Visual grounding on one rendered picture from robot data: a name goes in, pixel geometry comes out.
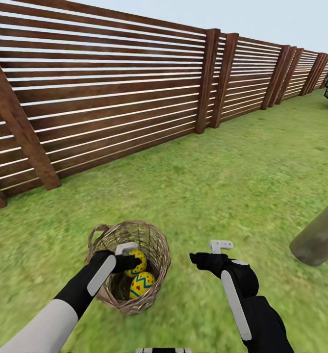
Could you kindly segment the easter egg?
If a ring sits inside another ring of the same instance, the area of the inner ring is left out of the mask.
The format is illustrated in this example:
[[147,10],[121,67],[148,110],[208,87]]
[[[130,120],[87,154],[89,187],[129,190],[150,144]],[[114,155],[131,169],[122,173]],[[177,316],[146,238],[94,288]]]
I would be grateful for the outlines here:
[[[131,269],[131,270],[127,270],[127,271],[124,271],[125,275],[124,277],[128,280],[128,279],[135,279],[135,277],[142,273],[142,272],[148,272],[148,269],[150,268],[149,267],[149,263],[147,263],[146,259],[147,259],[147,254],[144,253],[141,250],[139,250],[140,248],[138,248],[136,251],[130,251],[130,252],[127,252],[126,253],[126,256],[129,256],[129,255],[135,255],[135,257],[138,257],[142,260],[142,263],[140,265],[137,265],[135,269]],[[124,274],[123,273],[123,274]]]
[[129,287],[130,300],[139,297],[156,282],[156,278],[150,272],[142,272],[132,280]]

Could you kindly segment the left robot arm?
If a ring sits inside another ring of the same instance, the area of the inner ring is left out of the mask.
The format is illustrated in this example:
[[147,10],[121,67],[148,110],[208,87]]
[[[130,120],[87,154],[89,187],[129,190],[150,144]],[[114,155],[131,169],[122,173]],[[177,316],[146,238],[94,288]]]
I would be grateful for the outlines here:
[[111,250],[97,250],[54,299],[7,342],[0,353],[60,353],[78,321],[110,274],[135,269],[142,260],[127,252],[137,242],[126,242]]

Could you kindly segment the wicker basket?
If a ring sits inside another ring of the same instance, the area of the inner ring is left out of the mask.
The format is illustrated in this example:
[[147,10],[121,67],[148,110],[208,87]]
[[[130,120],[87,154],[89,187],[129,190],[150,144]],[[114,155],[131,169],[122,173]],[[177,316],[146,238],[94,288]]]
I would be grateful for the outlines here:
[[[135,226],[137,230],[131,232],[131,228]],[[148,231],[140,231],[140,228],[147,228]],[[103,234],[94,241],[91,242],[95,231],[104,231]],[[130,231],[130,232],[129,232]],[[152,234],[152,232],[154,232]],[[142,239],[143,235],[147,235],[145,239]],[[85,259],[84,265],[89,265],[89,262],[95,250],[98,248],[98,245],[103,249],[110,249],[113,245],[105,241],[108,236],[113,237],[113,244],[117,247],[119,244],[131,242],[131,237],[136,237],[139,250],[142,249],[144,253],[147,254],[147,263],[149,263],[150,269],[154,271],[154,276],[156,282],[148,290],[146,290],[142,295],[137,298],[130,300],[129,295],[118,294],[116,287],[120,287],[121,293],[125,293],[124,285],[124,275],[125,273],[115,273],[110,274],[106,282],[102,284],[100,290],[95,296],[97,301],[100,301],[107,306],[120,311],[126,316],[133,316],[136,314],[142,314],[145,310],[152,307],[158,296],[160,295],[160,289],[163,285],[163,282],[167,276],[169,267],[171,266],[171,259],[169,257],[169,246],[167,238],[164,234],[151,223],[139,220],[129,221],[126,220],[122,223],[115,224],[113,226],[108,226],[107,224],[101,224],[97,227],[93,227],[90,235],[88,236],[88,253]],[[144,244],[146,241],[147,243]],[[154,246],[154,251],[152,248]],[[153,258],[154,256],[154,258]],[[124,273],[124,274],[123,274]]]

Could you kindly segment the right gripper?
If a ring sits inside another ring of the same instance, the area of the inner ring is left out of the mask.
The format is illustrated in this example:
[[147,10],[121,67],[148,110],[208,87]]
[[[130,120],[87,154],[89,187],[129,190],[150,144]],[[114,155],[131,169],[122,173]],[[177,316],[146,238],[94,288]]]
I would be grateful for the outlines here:
[[213,254],[207,252],[198,252],[196,254],[190,253],[190,259],[193,264],[197,265],[199,270],[209,270],[214,275],[214,264],[219,258],[228,258],[225,253],[222,254]]

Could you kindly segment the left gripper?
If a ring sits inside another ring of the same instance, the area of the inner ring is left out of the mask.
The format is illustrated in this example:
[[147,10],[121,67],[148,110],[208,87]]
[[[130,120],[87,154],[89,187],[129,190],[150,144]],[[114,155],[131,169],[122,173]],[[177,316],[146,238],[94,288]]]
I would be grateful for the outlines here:
[[135,255],[123,256],[119,255],[121,259],[121,269],[117,271],[117,273],[122,273],[127,270],[135,269],[137,265],[142,263],[142,260]]

